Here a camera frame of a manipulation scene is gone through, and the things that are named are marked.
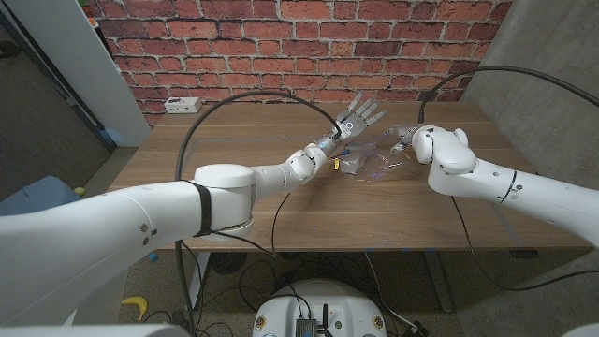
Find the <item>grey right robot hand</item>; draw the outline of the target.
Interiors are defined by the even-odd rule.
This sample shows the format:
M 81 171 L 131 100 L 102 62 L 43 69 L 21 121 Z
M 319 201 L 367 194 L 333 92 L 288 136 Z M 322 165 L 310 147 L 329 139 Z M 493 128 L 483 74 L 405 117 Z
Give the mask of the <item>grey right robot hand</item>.
M 400 152 L 409 149 L 412 146 L 414 134 L 421 127 L 422 124 L 393 125 L 390 127 L 386 131 L 386 134 L 398 139 L 398 142 L 390 148 L 390 152 L 392 154 L 399 154 Z

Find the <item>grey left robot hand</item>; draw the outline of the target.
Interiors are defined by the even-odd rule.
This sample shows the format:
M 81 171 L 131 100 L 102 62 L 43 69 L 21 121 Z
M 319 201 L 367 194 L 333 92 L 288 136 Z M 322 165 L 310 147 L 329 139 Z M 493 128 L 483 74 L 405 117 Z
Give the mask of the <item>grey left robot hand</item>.
M 332 128 L 325 136 L 314 142 L 326 156 L 331 156 L 338 147 L 355 140 L 370 125 L 387 114 L 386 110 L 374 114 L 380 102 L 372 97 L 359 106 L 358 103 L 364 94 L 364 91 L 360 91 L 348 108 L 335 119 L 337 126 L 341 129 L 341 135 L 337 139 L 334 138 L 336 129 Z

